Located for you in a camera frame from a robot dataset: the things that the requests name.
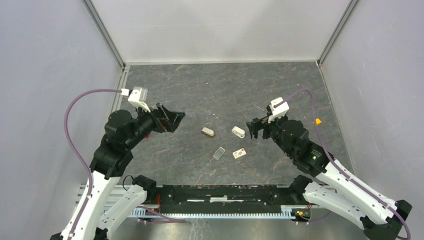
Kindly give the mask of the white plastic hook piece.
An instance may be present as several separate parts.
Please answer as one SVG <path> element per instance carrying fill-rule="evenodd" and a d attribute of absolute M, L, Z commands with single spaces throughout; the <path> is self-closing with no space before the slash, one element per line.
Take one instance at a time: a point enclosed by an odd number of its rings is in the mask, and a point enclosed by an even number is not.
<path fill-rule="evenodd" d="M 242 128 L 238 127 L 238 126 L 234 126 L 231 129 L 231 132 L 234 135 L 236 135 L 237 137 L 241 138 L 241 139 L 244 138 L 245 137 L 245 134 L 246 134 L 246 132 Z"/>

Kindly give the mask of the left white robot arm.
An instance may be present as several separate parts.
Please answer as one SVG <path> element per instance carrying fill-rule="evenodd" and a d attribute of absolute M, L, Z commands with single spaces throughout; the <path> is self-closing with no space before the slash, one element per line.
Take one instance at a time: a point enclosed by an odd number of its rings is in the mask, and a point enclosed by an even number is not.
<path fill-rule="evenodd" d="M 151 204 L 157 198 L 156 182 L 142 175 L 124 195 L 104 212 L 108 197 L 133 159 L 132 149 L 151 132 L 173 133 L 185 117 L 184 112 L 170 111 L 158 103 L 137 117 L 124 109 L 108 117 L 105 134 L 93 154 L 82 199 L 68 225 L 52 240 L 109 240 L 138 205 Z"/>

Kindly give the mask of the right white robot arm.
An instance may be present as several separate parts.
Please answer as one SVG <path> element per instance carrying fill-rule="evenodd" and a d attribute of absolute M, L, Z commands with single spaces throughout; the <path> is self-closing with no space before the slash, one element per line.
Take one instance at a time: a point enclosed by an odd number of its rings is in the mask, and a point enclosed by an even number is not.
<path fill-rule="evenodd" d="M 360 228 L 369 240 L 400 240 L 399 235 L 412 205 L 383 196 L 347 170 L 331 153 L 309 139 L 309 131 L 299 120 L 286 116 L 268 121 L 269 117 L 247 122 L 250 137 L 273 142 L 305 175 L 290 185 L 289 199 L 324 207 Z"/>

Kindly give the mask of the staples tray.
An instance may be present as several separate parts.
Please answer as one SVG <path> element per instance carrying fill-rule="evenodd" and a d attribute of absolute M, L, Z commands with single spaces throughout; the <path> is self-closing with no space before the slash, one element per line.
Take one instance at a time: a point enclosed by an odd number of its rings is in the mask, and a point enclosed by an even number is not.
<path fill-rule="evenodd" d="M 226 150 L 223 148 L 223 147 L 219 147 L 215 152 L 214 152 L 214 154 L 212 155 L 212 157 L 215 159 L 215 160 L 219 160 L 223 155 L 224 155 L 224 153 L 226 152 Z"/>

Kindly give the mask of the small white staples box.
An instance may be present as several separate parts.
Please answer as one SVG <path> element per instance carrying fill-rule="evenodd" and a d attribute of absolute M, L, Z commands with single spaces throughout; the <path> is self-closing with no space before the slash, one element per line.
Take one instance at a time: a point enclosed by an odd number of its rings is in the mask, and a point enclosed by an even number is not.
<path fill-rule="evenodd" d="M 246 155 L 246 151 L 244 148 L 240 148 L 232 153 L 232 156 L 235 160 L 240 159 Z"/>

